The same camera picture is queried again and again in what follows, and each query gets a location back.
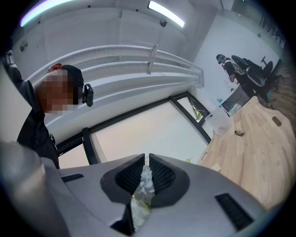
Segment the tube light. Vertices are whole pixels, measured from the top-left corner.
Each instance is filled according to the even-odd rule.
[[[31,21],[34,17],[40,15],[41,13],[47,11],[48,9],[60,5],[65,2],[70,2],[73,0],[46,0],[43,3],[33,7],[20,21],[20,26],[23,27],[29,21]]]
[[[185,24],[185,22],[180,17],[178,17],[176,14],[172,13],[170,10],[166,9],[165,7],[163,7],[162,5],[159,5],[156,2],[150,1],[149,5],[148,5],[148,8],[152,9],[154,11],[157,11],[160,14],[168,17],[169,19],[176,22],[181,27],[183,27],[184,24]]]

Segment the light wood surface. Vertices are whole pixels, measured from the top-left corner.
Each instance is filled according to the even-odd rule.
[[[214,133],[207,154],[197,164],[208,168],[218,164],[222,175],[270,209],[287,197],[295,182],[296,140],[290,121],[281,112],[263,107],[257,97],[230,119],[232,127],[221,136]],[[245,135],[239,137],[235,130]]]

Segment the person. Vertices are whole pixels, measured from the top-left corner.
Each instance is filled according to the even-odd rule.
[[[32,107],[17,141],[35,150],[40,157],[51,159],[59,168],[55,139],[47,130],[44,117],[45,113],[66,110],[68,105],[78,104],[84,85],[81,71],[74,66],[57,63],[33,88],[30,81],[23,81],[11,50],[6,53],[3,64],[15,87]]]
[[[264,106],[271,107],[271,103],[268,100],[267,94],[265,93],[262,87],[257,86],[254,82],[252,82],[247,74],[241,75],[237,73],[231,63],[230,58],[225,57],[222,54],[218,54],[216,59],[219,64],[221,64],[224,70],[228,73],[229,79],[231,82],[234,82],[235,79],[239,82],[243,91],[247,94],[249,98],[255,96],[255,92],[260,95],[260,97],[264,100]]]

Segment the ear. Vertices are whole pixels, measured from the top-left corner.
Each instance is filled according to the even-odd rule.
[[[48,72],[53,72],[56,70],[59,70],[62,68],[62,64],[61,63],[56,63],[55,65],[52,65],[49,69]]]

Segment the man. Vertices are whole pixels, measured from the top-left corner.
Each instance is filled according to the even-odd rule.
[[[216,59],[219,64],[222,64],[224,70],[228,73],[230,81],[234,82],[234,80],[237,79],[241,88],[249,98],[252,98],[255,95],[254,91],[256,91],[260,95],[260,97],[264,100],[265,102],[264,106],[266,107],[271,106],[271,103],[269,102],[264,89],[262,87],[257,86],[254,82],[252,82],[248,78],[247,74],[241,75],[237,73],[231,63],[230,58],[225,57],[222,54],[218,54],[216,56]]]
[[[66,110],[68,105],[78,104],[83,88],[81,71],[74,66],[57,63],[33,88],[30,81],[22,80],[12,51],[7,52],[4,66],[16,88],[32,107],[17,141],[35,150],[40,157],[51,159],[59,168],[55,139],[44,125],[44,113]]]

